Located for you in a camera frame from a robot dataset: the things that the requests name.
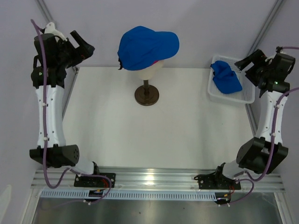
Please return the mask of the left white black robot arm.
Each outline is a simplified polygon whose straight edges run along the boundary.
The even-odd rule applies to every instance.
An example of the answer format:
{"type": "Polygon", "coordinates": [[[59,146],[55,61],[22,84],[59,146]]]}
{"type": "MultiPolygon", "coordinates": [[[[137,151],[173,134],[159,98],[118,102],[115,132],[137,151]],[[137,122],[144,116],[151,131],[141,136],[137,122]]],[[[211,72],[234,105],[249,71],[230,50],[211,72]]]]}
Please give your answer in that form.
{"type": "Polygon", "coordinates": [[[66,69],[90,58],[95,50],[77,31],[70,34],[78,47],[57,31],[44,31],[34,38],[37,55],[31,80],[38,99],[39,137],[37,147],[29,151],[29,156],[44,168],[65,167],[86,174],[85,182],[96,187],[101,175],[95,172],[95,162],[81,157],[77,145],[67,145],[63,132],[66,69]]]}

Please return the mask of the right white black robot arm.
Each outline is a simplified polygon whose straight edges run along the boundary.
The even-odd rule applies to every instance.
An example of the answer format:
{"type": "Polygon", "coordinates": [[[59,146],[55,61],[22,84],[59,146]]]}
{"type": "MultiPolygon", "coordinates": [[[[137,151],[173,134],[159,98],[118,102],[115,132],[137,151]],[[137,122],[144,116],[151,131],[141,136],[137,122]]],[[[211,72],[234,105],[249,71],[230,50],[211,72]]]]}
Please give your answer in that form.
{"type": "Polygon", "coordinates": [[[245,59],[235,63],[239,70],[253,66],[245,72],[246,78],[260,90],[261,112],[255,136],[243,144],[236,160],[217,167],[213,183],[217,188],[233,184],[238,175],[246,173],[258,182],[270,174],[288,155],[283,146],[281,124],[284,106],[293,91],[286,82],[296,59],[277,47],[272,57],[257,49],[245,59]]]}

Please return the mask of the blue baseball cap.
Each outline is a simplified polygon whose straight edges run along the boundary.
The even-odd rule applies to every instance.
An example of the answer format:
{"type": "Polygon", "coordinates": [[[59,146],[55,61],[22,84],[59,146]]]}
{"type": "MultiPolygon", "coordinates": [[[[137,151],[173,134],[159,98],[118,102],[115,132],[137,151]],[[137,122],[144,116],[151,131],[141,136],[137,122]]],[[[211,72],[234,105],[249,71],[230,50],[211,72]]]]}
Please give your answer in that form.
{"type": "Polygon", "coordinates": [[[242,91],[242,85],[229,64],[225,61],[215,61],[210,65],[213,70],[213,82],[223,94],[232,94],[242,91]]]}
{"type": "Polygon", "coordinates": [[[117,52],[119,70],[143,70],[179,51],[179,38],[170,31],[154,31],[137,26],[123,34],[117,52]]]}

